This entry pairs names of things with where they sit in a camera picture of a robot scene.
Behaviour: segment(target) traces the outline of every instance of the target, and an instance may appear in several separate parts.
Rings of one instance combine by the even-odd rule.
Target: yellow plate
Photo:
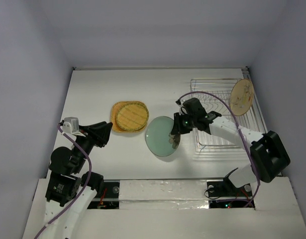
[[[117,125],[125,131],[137,131],[147,125],[149,112],[142,102],[129,102],[117,112],[115,120]]]
[[[248,112],[253,100],[253,85],[248,79],[238,81],[230,96],[230,108],[236,116],[244,115]]]

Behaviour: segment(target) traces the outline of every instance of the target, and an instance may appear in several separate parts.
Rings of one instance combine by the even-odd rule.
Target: wire dish rack
[[[191,92],[206,91],[218,96],[230,105],[230,94],[233,86],[238,80],[240,79],[192,79]],[[192,94],[192,97],[198,98],[207,112],[216,111],[234,122],[229,110],[218,99],[202,93]],[[237,117],[237,120],[241,126],[247,127],[251,130],[259,132],[267,131],[256,97],[253,99],[250,110],[246,114]],[[197,148],[201,151],[210,150],[211,152],[214,152],[216,149],[219,149],[220,151],[222,151],[222,149],[240,149],[238,146],[223,138],[209,135],[205,132],[196,130],[196,136]]]

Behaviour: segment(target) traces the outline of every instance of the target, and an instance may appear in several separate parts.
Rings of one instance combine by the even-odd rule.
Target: white wall
[[[245,66],[286,0],[40,0],[74,66]]]
[[[36,1],[0,0],[0,238],[21,238],[71,67]]]
[[[306,222],[306,0],[289,1],[250,70],[266,124],[292,160],[285,174]]]

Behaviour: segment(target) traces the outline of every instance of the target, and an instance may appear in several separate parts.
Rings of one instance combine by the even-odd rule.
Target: white tabletop
[[[47,185],[47,179],[39,180],[23,239],[34,238],[44,225]],[[255,205],[256,210],[161,210],[153,206],[146,209],[86,210],[74,238],[306,239],[306,227],[288,178],[277,177],[271,183],[262,183]]]
[[[112,106],[118,101],[142,101],[155,117],[179,110],[175,101],[190,91],[192,78],[243,78],[241,69],[183,70],[85,70],[72,74],[62,119],[78,117],[80,125],[110,121]],[[145,130],[141,133],[111,133],[106,147],[94,147],[90,158],[93,171],[108,179],[165,179],[223,177],[243,166],[246,157],[225,160],[214,156],[201,159],[196,151],[196,134],[182,135],[178,150],[169,157],[157,157],[148,149]],[[55,148],[70,147],[60,134]],[[81,174],[87,172],[86,163]]]

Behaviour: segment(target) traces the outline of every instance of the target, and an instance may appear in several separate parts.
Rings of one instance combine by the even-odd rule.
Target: purple cable
[[[241,141],[242,141],[242,144],[243,144],[244,149],[245,149],[245,151],[246,151],[246,153],[247,153],[247,155],[248,155],[248,158],[249,158],[250,164],[251,164],[251,168],[252,168],[252,170],[253,170],[253,172],[254,172],[254,175],[256,175],[257,183],[258,183],[257,189],[256,189],[255,193],[253,194],[252,198],[251,198],[250,201],[244,206],[244,207],[246,208],[246,207],[248,207],[248,206],[252,203],[254,197],[255,197],[255,196],[257,195],[257,193],[258,193],[259,186],[260,186],[260,176],[259,176],[259,172],[258,172],[258,170],[257,170],[257,168],[256,168],[256,166],[255,166],[255,163],[254,163],[254,161],[253,161],[253,159],[252,159],[252,157],[251,157],[251,154],[250,154],[250,151],[249,151],[249,149],[248,149],[246,140],[244,139],[244,136],[243,136],[243,134],[242,134],[242,132],[241,132],[241,129],[239,128],[239,123],[238,123],[238,121],[237,121],[237,117],[235,116],[235,114],[232,112],[231,108],[226,104],[225,101],[223,101],[223,100],[222,100],[221,98],[219,98],[218,96],[216,96],[216,95],[214,95],[214,94],[212,94],[212,93],[205,92],[205,91],[194,91],[194,92],[186,93],[186,94],[180,96],[179,99],[178,99],[178,101],[180,101],[180,100],[181,100],[183,97],[185,97],[185,96],[188,96],[188,95],[191,95],[191,94],[195,94],[195,93],[202,93],[202,94],[210,95],[210,96],[212,96],[212,97],[218,99],[219,101],[221,101],[221,102],[224,104],[224,106],[226,106],[226,108],[229,110],[229,112],[231,113],[231,115],[232,115],[232,117],[233,117],[233,119],[234,119],[234,122],[235,122],[235,124],[236,124],[238,133],[239,133],[240,138],[241,138]]]
[[[83,193],[83,191],[85,190],[85,188],[88,185],[88,182],[90,180],[91,177],[91,172],[92,172],[92,163],[91,160],[88,156],[88,154],[81,148],[81,146],[78,145],[78,143],[76,143],[72,138],[70,138],[66,133],[63,133],[63,130],[61,129],[60,124],[58,124],[58,130],[59,132],[65,137],[67,138],[76,148],[79,149],[79,151],[81,151],[81,153],[85,156],[85,158],[87,159],[88,163],[89,163],[89,171],[88,171],[88,176],[87,179],[81,189],[81,191],[77,194],[77,196],[68,204],[68,206],[66,206],[61,212],[59,212],[58,215],[56,215],[53,219],[51,219],[47,224],[52,224],[55,220],[57,220],[59,217],[61,217],[61,215],[63,215],[74,203],[75,201],[80,197],[80,195]],[[37,233],[37,235],[34,237],[34,239],[37,239],[42,233],[43,231],[46,229],[46,226],[43,226],[43,228],[41,228],[41,230]]]

